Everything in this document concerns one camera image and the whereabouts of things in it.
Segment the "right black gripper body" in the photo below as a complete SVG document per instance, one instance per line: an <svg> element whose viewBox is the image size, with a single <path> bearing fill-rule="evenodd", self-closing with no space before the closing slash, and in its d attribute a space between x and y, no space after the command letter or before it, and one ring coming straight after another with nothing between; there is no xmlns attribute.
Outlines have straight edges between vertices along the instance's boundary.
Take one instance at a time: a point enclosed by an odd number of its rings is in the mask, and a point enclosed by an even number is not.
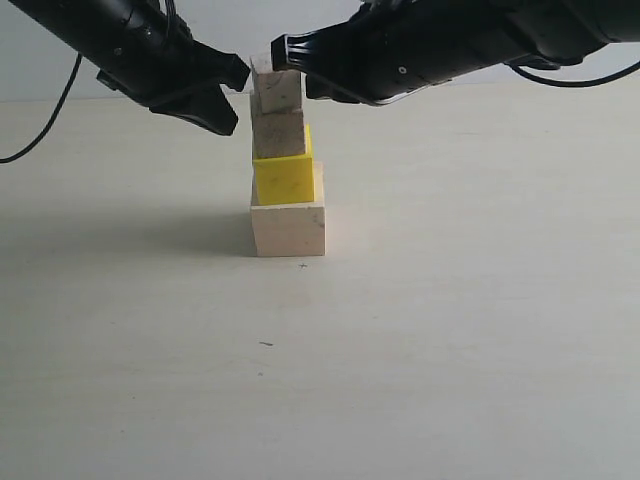
<svg viewBox="0 0 640 480"><path fill-rule="evenodd" d="M366 1L349 20L360 18L361 74L380 104L498 64L585 57L582 27L559 1Z"/></svg>

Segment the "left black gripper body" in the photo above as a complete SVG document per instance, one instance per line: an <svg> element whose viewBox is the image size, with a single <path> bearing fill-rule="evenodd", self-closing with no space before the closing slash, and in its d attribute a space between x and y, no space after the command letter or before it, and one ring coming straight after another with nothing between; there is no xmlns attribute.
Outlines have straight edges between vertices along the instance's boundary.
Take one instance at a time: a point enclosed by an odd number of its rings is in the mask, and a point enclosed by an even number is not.
<svg viewBox="0 0 640 480"><path fill-rule="evenodd" d="M98 79L149 109L177 93L219 85L199 65L199 41L171 2L76 1L76 49Z"/></svg>

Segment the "left grey black robot arm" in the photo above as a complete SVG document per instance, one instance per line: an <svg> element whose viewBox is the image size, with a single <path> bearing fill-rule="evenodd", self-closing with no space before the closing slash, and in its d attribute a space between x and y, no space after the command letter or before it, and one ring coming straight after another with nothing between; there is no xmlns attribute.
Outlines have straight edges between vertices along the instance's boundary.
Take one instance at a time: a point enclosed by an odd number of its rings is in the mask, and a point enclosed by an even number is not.
<svg viewBox="0 0 640 480"><path fill-rule="evenodd" d="M155 114L230 136L238 116L225 88L249 66L197 41L172 1L18 1L16 7L88 59L98 80Z"/></svg>

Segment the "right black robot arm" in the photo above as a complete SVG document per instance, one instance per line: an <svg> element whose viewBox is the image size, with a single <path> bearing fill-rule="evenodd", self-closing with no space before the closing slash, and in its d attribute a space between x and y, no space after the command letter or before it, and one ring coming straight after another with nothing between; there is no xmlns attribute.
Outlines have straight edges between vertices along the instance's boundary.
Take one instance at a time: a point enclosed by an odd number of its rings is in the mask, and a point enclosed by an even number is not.
<svg viewBox="0 0 640 480"><path fill-rule="evenodd" d="M274 70L305 74L310 99L379 106L499 64L534 80L638 40L636 1L363 1L270 52Z"/></svg>

